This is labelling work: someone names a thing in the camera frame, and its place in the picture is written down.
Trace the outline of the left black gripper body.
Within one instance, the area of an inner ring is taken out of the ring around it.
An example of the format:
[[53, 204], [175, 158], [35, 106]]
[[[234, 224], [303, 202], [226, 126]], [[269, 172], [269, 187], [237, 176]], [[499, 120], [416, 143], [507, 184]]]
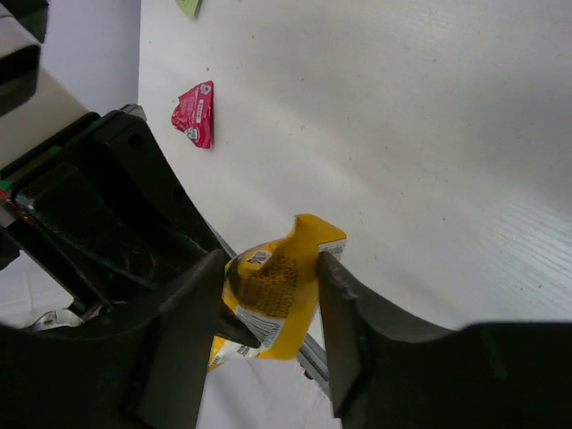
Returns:
[[28, 255], [72, 296], [72, 312], [110, 308], [104, 271], [59, 238], [32, 208], [18, 203], [39, 177], [42, 164], [59, 149], [34, 149], [1, 170], [1, 233], [12, 247]]

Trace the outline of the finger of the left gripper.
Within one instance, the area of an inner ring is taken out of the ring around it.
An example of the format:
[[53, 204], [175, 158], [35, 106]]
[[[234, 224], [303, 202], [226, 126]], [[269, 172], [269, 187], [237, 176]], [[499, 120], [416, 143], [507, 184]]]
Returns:
[[222, 242], [187, 195], [147, 123], [123, 110], [90, 113], [89, 212], [97, 298], [126, 302], [175, 279]]

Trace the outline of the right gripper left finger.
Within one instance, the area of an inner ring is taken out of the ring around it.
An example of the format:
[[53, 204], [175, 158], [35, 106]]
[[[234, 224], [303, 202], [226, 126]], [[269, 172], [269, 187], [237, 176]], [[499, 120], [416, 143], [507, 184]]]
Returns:
[[1, 330], [4, 428], [192, 428], [225, 254], [76, 327]]

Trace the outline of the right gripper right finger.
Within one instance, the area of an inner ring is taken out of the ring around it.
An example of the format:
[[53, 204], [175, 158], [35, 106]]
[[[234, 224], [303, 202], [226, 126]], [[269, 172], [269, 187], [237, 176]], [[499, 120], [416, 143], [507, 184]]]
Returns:
[[333, 414], [346, 428], [568, 428], [571, 326], [449, 330], [317, 262]]

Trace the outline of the yellow candy packet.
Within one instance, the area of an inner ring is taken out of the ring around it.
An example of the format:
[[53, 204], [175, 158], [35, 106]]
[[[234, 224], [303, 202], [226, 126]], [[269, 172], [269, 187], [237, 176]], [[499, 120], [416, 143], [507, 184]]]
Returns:
[[346, 242], [347, 234], [333, 224], [298, 214], [286, 237], [234, 257], [225, 266], [223, 303], [260, 344], [214, 336], [207, 370], [235, 359], [296, 357], [319, 303], [319, 254], [339, 260]]

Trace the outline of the red snack packet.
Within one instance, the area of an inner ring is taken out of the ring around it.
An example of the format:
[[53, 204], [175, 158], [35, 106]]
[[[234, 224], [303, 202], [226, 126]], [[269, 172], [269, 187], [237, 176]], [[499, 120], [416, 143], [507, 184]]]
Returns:
[[214, 89], [211, 80], [197, 84], [178, 97], [172, 112], [172, 126], [197, 148], [210, 149], [214, 143]]

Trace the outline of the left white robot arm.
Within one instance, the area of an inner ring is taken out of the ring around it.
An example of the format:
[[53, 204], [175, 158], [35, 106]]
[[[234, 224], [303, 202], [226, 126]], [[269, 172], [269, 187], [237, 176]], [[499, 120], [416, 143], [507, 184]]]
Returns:
[[40, 63], [46, 1], [1, 4], [1, 237], [73, 298], [77, 327], [3, 326], [3, 348], [138, 334], [257, 345], [222, 302], [228, 257], [137, 105], [86, 109]]

